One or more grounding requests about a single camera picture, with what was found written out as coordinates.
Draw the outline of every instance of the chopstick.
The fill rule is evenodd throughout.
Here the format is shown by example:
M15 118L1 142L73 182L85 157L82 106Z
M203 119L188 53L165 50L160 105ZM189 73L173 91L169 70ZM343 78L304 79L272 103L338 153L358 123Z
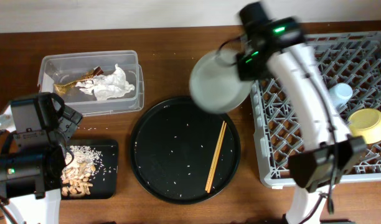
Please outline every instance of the chopstick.
M205 191L207 191L207 193L210 193L211 185L213 184L213 179L214 179L214 174L215 174L215 168L217 167L217 162L218 162L218 158L219 158L219 155L220 155L222 141L223 141L223 136L225 134L225 129L226 128L227 128L227 124L226 124L225 121L223 121L222 122L222 126L221 126L221 132L220 132L220 135L219 135L219 138L218 138L218 141L217 141L217 145L215 147L213 161L211 162L211 168L210 168L210 172L209 172L209 178L207 178L207 183L206 183L206 186L205 186L205 189L204 189Z

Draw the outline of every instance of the gray dish rack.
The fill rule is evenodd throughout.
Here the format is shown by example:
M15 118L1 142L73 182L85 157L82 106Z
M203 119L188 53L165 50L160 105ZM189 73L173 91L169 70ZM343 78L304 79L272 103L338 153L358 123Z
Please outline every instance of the gray dish rack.
M307 36L328 88L347 83L353 89L339 108L346 120L362 108L381 111L381 32ZM291 103L277 80L255 82L250 93L255 124L254 142L261 182L273 189L295 185L289 176L289 156L303 151L303 140ZM381 180L381 142L369 145L342 183Z

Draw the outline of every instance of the table surface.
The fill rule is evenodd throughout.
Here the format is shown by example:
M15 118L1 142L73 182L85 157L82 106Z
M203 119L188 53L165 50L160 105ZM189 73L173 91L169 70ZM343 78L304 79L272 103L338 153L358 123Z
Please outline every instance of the table surface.
M381 30L381 21L304 26L311 34L357 32ZM194 205L163 202L142 188L130 168L129 137L139 117L162 100L189 95L189 75L198 59L239 33L239 27L230 26L0 34L0 112L9 100L38 92L40 64L46 55L135 50L143 68L142 111L87 117L75 133L79 139L115 139L119 143L116 195L108 200L62 201L60 223L242 223L281 218L286 213L294 188L273 190L260 182L249 98L229 113L240 135L242 158L235 177L216 197ZM335 214L324 210L322 219L381 223L381 182L338 185L334 203Z

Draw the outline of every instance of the crumpled paper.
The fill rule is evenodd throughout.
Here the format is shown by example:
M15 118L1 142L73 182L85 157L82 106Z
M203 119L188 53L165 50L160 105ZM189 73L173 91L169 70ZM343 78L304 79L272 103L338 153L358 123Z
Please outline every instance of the crumpled paper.
M94 94L98 101L122 97L135 90L135 86L126 81L125 72L117 64L115 67L111 75L97 75L85 82L77 82L75 86L81 87L80 91L85 94Z

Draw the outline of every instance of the white wall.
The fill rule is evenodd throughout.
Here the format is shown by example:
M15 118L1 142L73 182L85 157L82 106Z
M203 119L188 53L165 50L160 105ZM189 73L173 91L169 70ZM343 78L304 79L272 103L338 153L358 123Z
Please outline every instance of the white wall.
M0 32L226 26L252 0L0 0ZM265 0L275 18L381 20L381 0Z

